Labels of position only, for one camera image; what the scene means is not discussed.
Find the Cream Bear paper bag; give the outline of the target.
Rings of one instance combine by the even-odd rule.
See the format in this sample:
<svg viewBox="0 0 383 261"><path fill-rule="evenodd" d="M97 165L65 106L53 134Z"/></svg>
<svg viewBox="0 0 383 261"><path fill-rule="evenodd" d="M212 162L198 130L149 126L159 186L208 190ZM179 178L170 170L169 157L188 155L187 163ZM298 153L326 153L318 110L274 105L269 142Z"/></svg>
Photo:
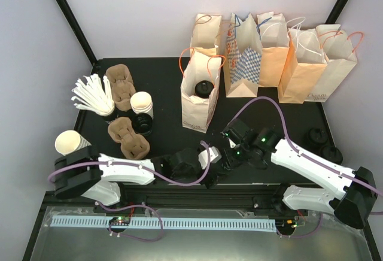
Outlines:
<svg viewBox="0 0 383 261"><path fill-rule="evenodd" d="M182 126L206 133L218 101L221 68L226 58L222 55L206 56L191 47L184 51L190 51L190 60L186 68L179 66L183 75L180 85ZM200 98L194 93L195 85L203 80L214 85L208 99Z"/></svg>

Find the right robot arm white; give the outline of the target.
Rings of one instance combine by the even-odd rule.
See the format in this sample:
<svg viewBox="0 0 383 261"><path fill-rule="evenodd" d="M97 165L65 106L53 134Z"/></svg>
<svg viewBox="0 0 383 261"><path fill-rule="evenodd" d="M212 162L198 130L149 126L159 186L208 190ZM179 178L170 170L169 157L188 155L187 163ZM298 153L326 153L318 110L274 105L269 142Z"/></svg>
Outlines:
<svg viewBox="0 0 383 261"><path fill-rule="evenodd" d="M288 186L283 194L272 199L272 208L279 215L291 210L313 210L335 216L343 224L363 229L378 198L370 170L343 167L305 150L270 129L257 133L239 119L222 131L230 145L223 152L229 168L242 162L270 161L287 168L317 184L316 188Z"/></svg>

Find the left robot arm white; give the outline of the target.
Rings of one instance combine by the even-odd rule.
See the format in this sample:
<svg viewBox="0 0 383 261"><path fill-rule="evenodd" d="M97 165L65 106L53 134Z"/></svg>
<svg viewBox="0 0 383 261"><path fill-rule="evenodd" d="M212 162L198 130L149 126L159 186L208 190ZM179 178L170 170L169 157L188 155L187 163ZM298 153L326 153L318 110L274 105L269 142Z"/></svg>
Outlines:
<svg viewBox="0 0 383 261"><path fill-rule="evenodd" d="M207 144L203 144L203 150L186 148L173 155L143 160L107 156L89 145L56 159L48 180L54 184L57 199L82 196L120 213L129 203L122 194L122 183L146 186L162 180L181 187L203 184L220 159L219 150Z"/></svg>

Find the blue checkered paper bag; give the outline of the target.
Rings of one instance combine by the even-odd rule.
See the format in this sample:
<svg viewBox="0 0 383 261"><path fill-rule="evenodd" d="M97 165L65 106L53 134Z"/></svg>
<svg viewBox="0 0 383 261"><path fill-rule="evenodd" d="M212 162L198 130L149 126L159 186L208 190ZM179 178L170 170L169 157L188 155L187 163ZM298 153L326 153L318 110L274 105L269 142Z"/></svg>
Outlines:
<svg viewBox="0 0 383 261"><path fill-rule="evenodd" d="M260 31L251 14L244 20L235 13L231 15L224 54L226 97L256 97L260 81L262 43Z"/></svg>

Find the orange bag behind right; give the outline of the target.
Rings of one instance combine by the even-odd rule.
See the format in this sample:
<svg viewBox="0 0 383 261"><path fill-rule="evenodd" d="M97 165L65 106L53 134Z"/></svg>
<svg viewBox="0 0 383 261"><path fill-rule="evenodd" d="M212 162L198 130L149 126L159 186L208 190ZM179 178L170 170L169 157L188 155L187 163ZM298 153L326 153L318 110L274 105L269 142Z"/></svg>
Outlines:
<svg viewBox="0 0 383 261"><path fill-rule="evenodd" d="M304 103L327 66L316 30L303 30L305 19L299 19L288 29L289 49L278 85L280 103Z"/></svg>

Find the back pulp cup carrier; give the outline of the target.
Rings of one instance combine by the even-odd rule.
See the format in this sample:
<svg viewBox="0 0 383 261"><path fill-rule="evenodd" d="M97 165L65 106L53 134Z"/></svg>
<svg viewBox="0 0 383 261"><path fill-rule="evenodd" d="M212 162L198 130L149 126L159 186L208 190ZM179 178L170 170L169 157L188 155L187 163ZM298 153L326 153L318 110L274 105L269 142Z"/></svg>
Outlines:
<svg viewBox="0 0 383 261"><path fill-rule="evenodd" d="M109 67L106 76L111 83L111 94L115 106L120 111L129 111L131 97L136 93L132 75L124 64Z"/></svg>

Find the plain beige paper bag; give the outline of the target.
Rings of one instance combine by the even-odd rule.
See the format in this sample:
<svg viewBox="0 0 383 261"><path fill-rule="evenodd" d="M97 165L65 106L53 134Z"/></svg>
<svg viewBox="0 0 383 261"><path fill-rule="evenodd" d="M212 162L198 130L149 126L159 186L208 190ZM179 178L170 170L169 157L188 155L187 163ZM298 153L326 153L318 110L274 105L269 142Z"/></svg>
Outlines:
<svg viewBox="0 0 383 261"><path fill-rule="evenodd" d="M221 22L222 17L220 15L197 14L190 47L206 56L220 54Z"/></svg>

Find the white wrapped straws bundle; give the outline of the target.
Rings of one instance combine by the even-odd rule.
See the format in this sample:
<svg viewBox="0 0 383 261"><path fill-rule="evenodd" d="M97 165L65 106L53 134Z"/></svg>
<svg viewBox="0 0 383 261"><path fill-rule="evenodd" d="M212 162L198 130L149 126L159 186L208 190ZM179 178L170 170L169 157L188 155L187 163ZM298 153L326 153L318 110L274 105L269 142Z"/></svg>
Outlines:
<svg viewBox="0 0 383 261"><path fill-rule="evenodd" d="M74 94L71 101L79 110L92 111L99 116L109 116L115 110L111 93L111 83L106 75L84 76L85 81L78 79L71 90Z"/></svg>

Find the right Cream Bear bag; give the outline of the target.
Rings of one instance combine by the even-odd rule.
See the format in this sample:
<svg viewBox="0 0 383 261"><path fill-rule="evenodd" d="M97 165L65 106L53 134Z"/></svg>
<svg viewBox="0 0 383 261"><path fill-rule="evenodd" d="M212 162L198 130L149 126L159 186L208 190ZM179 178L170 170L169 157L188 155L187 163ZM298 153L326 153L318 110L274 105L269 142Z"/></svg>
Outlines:
<svg viewBox="0 0 383 261"><path fill-rule="evenodd" d="M325 102L357 64L356 49L363 40L362 32L347 34L339 24L315 28L327 66L306 97L306 102Z"/></svg>

